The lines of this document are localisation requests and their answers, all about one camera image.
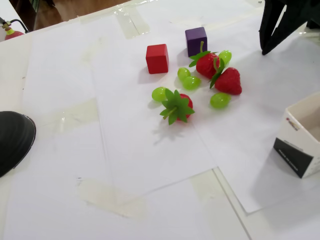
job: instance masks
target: strawberry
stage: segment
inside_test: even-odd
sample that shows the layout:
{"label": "strawberry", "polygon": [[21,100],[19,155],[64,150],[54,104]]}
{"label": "strawberry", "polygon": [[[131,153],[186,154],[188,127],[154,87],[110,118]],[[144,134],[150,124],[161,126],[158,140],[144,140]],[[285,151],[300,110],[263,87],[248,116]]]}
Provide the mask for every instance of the strawberry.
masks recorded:
{"label": "strawberry", "polygon": [[203,45],[204,42],[202,41],[200,46],[200,53],[190,57],[193,62],[190,63],[189,67],[191,68],[196,65],[196,70],[198,71],[198,73],[207,77],[208,79],[211,79],[217,72],[216,68],[214,67],[214,59],[217,59],[216,67],[218,68],[219,58],[215,54],[216,52],[203,51]]}
{"label": "strawberry", "polygon": [[165,89],[165,96],[167,100],[162,102],[165,110],[160,115],[163,116],[163,119],[168,117],[169,125],[173,124],[176,120],[186,123],[187,118],[195,113],[193,103],[187,95],[180,94],[177,90],[173,93],[169,89]]}
{"label": "strawberry", "polygon": [[239,95],[242,93],[240,83],[240,73],[233,67],[228,67],[224,73],[225,63],[220,59],[220,66],[216,69],[216,74],[211,79],[210,88],[213,86],[220,92],[232,95]]}
{"label": "strawberry", "polygon": [[232,95],[242,93],[240,73],[233,67],[228,67],[216,80],[214,87],[220,92]]}
{"label": "strawberry", "polygon": [[[185,95],[185,94],[183,94],[183,93],[180,93],[180,97],[181,97],[182,99],[189,99],[188,107],[191,108],[191,109],[194,108],[194,104],[193,104],[193,102],[191,101],[191,99],[190,99],[190,97],[189,97],[188,95]],[[185,115],[185,116],[186,116],[186,118],[188,119],[188,118],[190,117],[190,115],[191,115],[191,114],[187,114],[187,115]]]}
{"label": "strawberry", "polygon": [[[196,70],[201,75],[207,77],[208,79],[212,79],[212,77],[216,74],[216,70],[214,68],[214,58],[218,58],[214,53],[208,53],[207,55],[201,57],[196,63]],[[219,58],[216,61],[216,67],[219,67]]]}

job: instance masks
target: black dome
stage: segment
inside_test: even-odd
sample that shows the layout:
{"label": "black dome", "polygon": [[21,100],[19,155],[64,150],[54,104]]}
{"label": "black dome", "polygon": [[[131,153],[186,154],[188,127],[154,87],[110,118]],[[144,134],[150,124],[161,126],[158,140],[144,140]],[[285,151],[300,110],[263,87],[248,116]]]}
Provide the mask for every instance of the black dome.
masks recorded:
{"label": "black dome", "polygon": [[29,117],[0,111],[0,177],[24,159],[35,137],[36,125]]}

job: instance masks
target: white box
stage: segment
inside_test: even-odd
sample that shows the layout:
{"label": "white box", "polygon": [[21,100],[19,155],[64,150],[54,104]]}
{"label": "white box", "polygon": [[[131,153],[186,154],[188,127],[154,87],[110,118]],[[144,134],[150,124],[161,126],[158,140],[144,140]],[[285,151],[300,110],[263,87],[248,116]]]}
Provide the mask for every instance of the white box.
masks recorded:
{"label": "white box", "polygon": [[285,110],[273,147],[300,178],[320,170],[320,92]]}

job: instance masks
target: red object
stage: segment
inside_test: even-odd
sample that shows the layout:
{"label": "red object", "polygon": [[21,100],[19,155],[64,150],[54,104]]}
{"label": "red object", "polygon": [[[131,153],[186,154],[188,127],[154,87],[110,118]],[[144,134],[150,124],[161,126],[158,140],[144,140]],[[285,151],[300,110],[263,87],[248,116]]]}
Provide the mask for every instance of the red object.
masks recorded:
{"label": "red object", "polygon": [[193,102],[191,101],[191,99],[190,99],[190,97],[189,97],[188,95],[185,95],[185,94],[183,94],[183,93],[180,93],[180,97],[181,97],[182,99],[189,99],[188,107],[194,109],[194,104],[193,104]]}
{"label": "red object", "polygon": [[12,39],[12,38],[24,35],[20,31],[14,31],[11,27],[6,28],[5,32],[6,32],[6,36],[5,36],[4,40],[8,40],[8,39]]}
{"label": "red object", "polygon": [[169,71],[169,57],[166,44],[148,46],[145,59],[150,74],[162,74]]}
{"label": "red object", "polygon": [[212,77],[216,74],[216,70],[214,68],[214,58],[217,58],[216,68],[218,69],[220,64],[218,56],[214,53],[208,53],[196,62],[195,68],[197,72],[207,77],[208,79],[212,79]]}
{"label": "red object", "polygon": [[233,67],[228,67],[216,80],[214,87],[220,92],[232,95],[242,93],[240,73]]}

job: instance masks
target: black label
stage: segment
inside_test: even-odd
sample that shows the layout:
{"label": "black label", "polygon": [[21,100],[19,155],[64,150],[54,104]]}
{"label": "black label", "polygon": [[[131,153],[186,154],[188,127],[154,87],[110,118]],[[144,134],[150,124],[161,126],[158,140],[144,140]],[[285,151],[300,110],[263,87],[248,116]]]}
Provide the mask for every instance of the black label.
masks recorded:
{"label": "black label", "polygon": [[289,164],[289,166],[302,178],[305,174],[313,156],[305,154],[295,147],[285,143],[276,138],[273,148],[280,154],[280,156]]}

